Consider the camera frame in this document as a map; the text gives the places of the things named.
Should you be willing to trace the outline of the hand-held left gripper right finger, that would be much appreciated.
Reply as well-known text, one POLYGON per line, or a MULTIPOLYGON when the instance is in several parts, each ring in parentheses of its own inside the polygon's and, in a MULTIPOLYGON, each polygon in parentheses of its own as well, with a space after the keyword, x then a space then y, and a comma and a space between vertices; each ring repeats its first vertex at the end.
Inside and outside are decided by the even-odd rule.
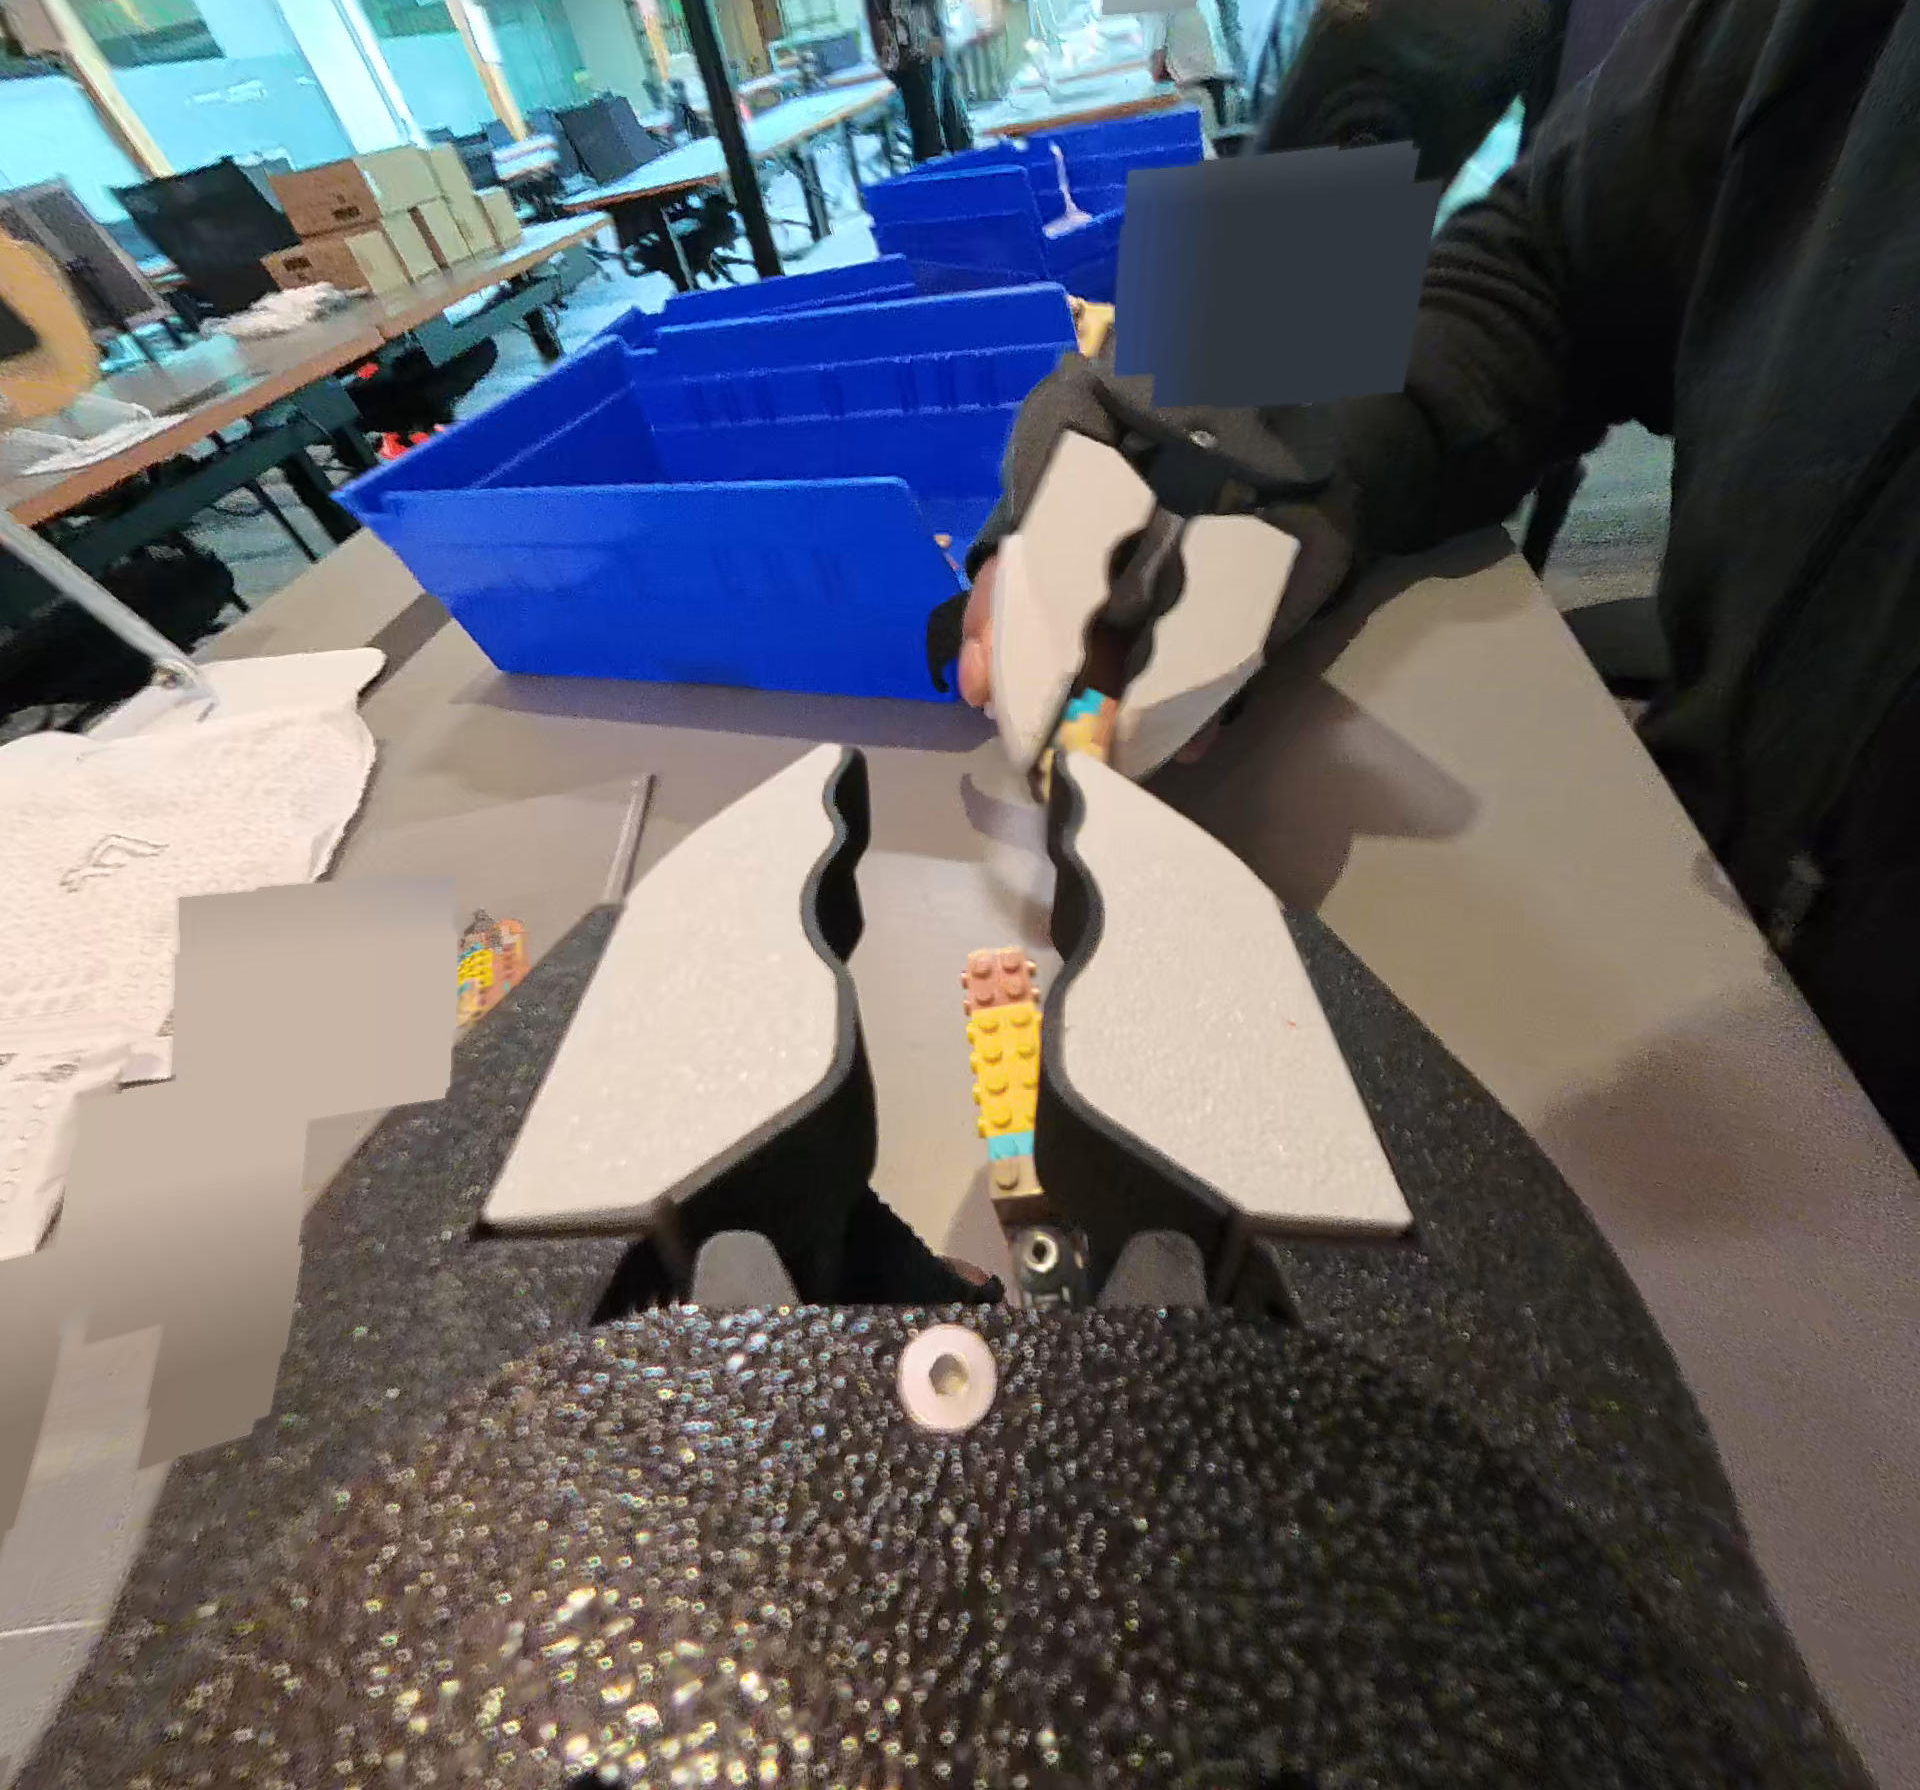
POLYGON ((1396 1240, 1412 1212, 1283 905, 1088 753, 1047 792, 1043 1185, 1098 1244, 1396 1240))

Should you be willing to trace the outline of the crumpled white paper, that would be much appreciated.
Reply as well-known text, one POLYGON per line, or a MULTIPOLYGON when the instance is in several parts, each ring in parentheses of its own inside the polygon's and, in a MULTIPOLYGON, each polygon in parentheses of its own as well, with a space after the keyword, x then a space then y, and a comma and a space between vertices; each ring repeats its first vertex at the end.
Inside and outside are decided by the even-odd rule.
POLYGON ((155 683, 118 705, 86 738, 109 745, 202 723, 355 716, 386 670, 388 656, 372 645, 195 664, 183 683, 155 683))

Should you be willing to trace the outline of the grey metal rod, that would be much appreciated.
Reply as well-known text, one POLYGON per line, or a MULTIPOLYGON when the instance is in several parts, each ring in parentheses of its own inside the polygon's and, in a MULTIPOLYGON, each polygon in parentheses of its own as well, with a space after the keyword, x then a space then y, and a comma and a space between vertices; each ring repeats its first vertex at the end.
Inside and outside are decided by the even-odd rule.
POLYGON ((2 545, 14 562, 42 578, 69 603, 81 607, 95 624, 143 656, 153 669, 156 689, 210 705, 212 686, 193 660, 148 620, 115 597, 55 545, 22 526, 10 511, 2 513, 2 545))

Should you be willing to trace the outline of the printed white sheet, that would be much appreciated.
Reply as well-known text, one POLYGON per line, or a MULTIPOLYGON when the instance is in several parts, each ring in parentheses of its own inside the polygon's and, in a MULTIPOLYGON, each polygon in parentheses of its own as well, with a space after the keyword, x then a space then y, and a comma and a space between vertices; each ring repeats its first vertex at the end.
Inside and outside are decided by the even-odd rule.
POLYGON ((373 758, 356 695, 5 746, 5 1259, 58 1212, 79 1100, 173 1070, 180 904, 315 882, 373 758))

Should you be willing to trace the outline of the grey instruction booklet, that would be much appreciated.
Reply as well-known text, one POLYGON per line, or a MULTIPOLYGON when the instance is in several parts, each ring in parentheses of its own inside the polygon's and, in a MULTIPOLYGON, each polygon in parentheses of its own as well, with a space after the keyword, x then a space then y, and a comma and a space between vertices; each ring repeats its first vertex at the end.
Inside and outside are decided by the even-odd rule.
POLYGON ((482 890, 457 941, 456 1029, 496 1010, 588 913, 627 898, 658 781, 651 771, 510 805, 481 848, 482 890))

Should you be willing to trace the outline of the stack of cardboard boxes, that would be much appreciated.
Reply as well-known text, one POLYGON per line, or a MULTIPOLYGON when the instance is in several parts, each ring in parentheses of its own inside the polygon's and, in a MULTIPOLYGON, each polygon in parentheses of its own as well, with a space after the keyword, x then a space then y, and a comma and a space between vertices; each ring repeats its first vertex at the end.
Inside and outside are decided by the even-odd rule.
POLYGON ((394 297, 523 239, 513 197, 498 183, 477 188, 450 142, 366 152, 269 186, 296 233, 262 256, 285 292, 394 297))

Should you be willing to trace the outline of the black computer monitor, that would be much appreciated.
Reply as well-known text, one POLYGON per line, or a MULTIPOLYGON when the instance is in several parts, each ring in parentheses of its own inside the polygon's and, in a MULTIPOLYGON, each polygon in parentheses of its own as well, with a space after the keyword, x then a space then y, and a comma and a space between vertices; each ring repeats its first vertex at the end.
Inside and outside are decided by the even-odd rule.
POLYGON ((113 199, 212 318, 275 295, 281 285, 266 262, 302 242, 265 176, 233 160, 121 186, 113 199))

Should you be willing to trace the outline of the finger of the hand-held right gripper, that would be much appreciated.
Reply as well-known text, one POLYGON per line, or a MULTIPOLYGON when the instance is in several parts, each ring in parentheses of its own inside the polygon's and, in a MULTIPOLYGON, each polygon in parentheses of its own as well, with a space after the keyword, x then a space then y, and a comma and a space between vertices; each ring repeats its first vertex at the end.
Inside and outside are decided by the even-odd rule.
POLYGON ((1016 530, 996 553, 995 723, 1023 773, 1043 751, 1084 669, 1086 635, 1156 501, 1121 453, 1086 434, 1051 448, 1016 530))
POLYGON ((1114 767, 1144 779, 1233 707, 1262 670, 1300 539, 1256 515, 1185 520, 1126 656, 1114 767))

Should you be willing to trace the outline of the tan round disc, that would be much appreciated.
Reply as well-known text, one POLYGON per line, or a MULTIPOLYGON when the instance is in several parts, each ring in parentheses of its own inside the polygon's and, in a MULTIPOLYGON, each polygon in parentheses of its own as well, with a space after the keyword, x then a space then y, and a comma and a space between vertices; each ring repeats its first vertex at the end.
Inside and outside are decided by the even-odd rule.
POLYGON ((99 373, 99 347, 60 267, 2 233, 2 427, 67 410, 99 373))

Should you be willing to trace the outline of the black vertical pole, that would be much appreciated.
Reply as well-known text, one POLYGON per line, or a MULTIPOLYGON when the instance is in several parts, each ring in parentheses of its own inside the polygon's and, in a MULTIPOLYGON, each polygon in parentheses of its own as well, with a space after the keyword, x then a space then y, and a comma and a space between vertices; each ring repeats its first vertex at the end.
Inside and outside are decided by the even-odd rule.
POLYGON ((707 123, 725 163, 733 206, 761 279, 784 274, 777 243, 761 199, 755 160, 733 95, 733 73, 712 0, 680 0, 689 46, 707 95, 707 123))

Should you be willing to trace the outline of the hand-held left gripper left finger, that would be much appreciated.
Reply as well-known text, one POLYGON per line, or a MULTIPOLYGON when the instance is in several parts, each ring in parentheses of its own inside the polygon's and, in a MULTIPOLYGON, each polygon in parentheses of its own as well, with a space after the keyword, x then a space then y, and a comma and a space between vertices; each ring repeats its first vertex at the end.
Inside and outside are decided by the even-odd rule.
POLYGON ((484 1203, 498 1236, 637 1232, 780 1141, 815 1192, 874 1170, 852 956, 868 761, 822 745, 629 891, 484 1203))

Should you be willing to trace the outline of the person's right forearm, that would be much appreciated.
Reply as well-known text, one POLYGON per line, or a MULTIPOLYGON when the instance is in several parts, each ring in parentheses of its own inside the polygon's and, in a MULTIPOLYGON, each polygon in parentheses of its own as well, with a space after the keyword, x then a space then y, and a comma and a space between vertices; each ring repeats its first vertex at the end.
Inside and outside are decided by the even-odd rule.
POLYGON ((1736 239, 1747 52, 1604 64, 1427 265, 1400 392, 1340 409, 1359 557, 1503 523, 1542 470, 1630 418, 1671 434, 1774 350, 1790 281, 1736 239))

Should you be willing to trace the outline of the blue plastic storage bin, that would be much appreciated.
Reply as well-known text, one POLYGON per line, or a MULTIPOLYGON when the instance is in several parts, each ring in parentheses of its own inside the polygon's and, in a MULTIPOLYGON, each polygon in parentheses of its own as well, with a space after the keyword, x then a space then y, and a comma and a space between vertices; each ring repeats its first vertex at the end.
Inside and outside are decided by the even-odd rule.
POLYGON ((946 156, 868 186, 864 205, 876 251, 901 256, 924 295, 1059 285, 1114 303, 1129 176, 1205 157, 1203 111, 1184 104, 946 156), (1059 242, 1043 239, 1043 222, 1060 213, 1050 142, 1068 162, 1075 201, 1093 215, 1092 228, 1059 242))
POLYGON ((663 322, 629 395, 671 482, 900 479, 989 497, 1029 392, 1076 350, 1068 294, 1023 285, 663 322))
POLYGON ((946 702, 927 627, 962 595, 955 423, 707 423, 691 395, 598 338, 342 504, 508 675, 946 702))

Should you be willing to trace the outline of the wooden top desk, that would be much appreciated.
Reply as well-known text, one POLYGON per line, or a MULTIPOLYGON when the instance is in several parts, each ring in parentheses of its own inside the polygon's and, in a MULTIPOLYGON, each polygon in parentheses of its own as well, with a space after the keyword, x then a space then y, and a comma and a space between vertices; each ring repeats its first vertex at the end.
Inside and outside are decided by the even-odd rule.
POLYGON ((639 258, 653 258, 653 273, 673 281, 679 294, 692 292, 705 270, 687 255, 691 218, 677 223, 682 205, 718 197, 733 213, 733 236, 715 243, 714 267, 733 267, 733 242, 745 242, 759 277, 785 274, 787 262, 776 242, 772 216, 763 202, 768 172, 795 177, 803 199, 803 223, 810 245, 833 233, 836 206, 827 192, 819 147, 833 142, 846 160, 846 179, 854 208, 864 206, 857 160, 857 130, 883 130, 900 106, 895 85, 884 76, 819 91, 740 123, 733 108, 718 135, 668 149, 636 172, 607 186, 589 186, 560 199, 567 216, 591 218, 617 232, 623 258, 639 273, 639 258))
POLYGON ((319 453, 353 473, 373 464, 349 381, 417 350, 439 368, 510 329, 525 329, 545 363, 564 355, 551 310, 591 274, 588 243, 601 215, 536 223, 508 250, 439 270, 395 297, 364 297, 275 338, 214 334, 167 363, 101 387, 101 402, 143 404, 155 434, 72 470, 29 474, 5 461, 5 532, 39 530, 123 494, 129 506, 97 530, 61 539, 95 574, 192 525, 233 494, 257 496, 281 474, 333 545, 358 526, 331 492, 319 453))

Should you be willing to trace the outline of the long multicoloured lego build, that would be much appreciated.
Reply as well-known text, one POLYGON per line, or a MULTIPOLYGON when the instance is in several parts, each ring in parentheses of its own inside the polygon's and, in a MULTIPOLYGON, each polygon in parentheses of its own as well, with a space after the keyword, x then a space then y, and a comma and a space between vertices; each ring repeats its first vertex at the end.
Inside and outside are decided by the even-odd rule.
POLYGON ((1036 1159, 1043 1069, 1039 973, 1018 946, 981 946, 968 953, 960 984, 989 1203, 1003 1227, 1029 1226, 1043 1215, 1036 1159))

